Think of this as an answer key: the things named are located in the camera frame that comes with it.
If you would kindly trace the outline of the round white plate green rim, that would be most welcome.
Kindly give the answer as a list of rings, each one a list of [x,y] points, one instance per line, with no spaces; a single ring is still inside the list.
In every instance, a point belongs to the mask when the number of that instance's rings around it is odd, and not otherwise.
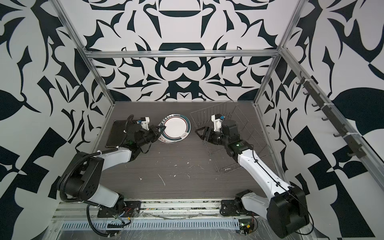
[[[186,116],[180,114],[166,116],[159,125],[166,126],[166,129],[160,136],[176,142],[182,141],[191,132],[190,120]]]

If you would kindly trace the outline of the black plate orange rim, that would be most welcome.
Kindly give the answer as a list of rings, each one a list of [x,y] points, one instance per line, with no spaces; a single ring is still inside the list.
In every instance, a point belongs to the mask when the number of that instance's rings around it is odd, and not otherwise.
[[[116,120],[113,122],[109,132],[106,148],[116,146],[127,146],[135,141],[134,138],[134,123],[125,120]]]

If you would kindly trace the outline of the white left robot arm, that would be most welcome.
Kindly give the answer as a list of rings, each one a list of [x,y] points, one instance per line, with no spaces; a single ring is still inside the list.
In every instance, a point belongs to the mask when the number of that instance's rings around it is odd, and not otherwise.
[[[164,125],[152,125],[150,118],[135,119],[130,115],[126,120],[115,121],[108,136],[105,150],[94,153],[78,152],[71,160],[57,183],[60,199],[65,203],[86,203],[87,221],[92,231],[100,237],[111,238],[118,231],[100,231],[92,223],[90,208],[98,207],[119,220],[115,229],[123,229],[131,224],[124,221],[124,196],[100,184],[102,172],[111,167],[135,160],[143,153],[143,147],[150,147],[166,129]]]

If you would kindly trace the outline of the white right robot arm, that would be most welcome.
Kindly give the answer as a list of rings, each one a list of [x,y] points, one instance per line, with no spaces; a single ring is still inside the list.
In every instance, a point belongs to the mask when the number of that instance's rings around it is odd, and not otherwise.
[[[304,191],[283,181],[262,161],[254,146],[241,138],[236,121],[218,119],[213,127],[202,127],[195,133],[203,141],[223,146],[228,156],[258,183],[266,196],[244,191],[240,194],[241,206],[266,219],[279,238],[314,224]]]

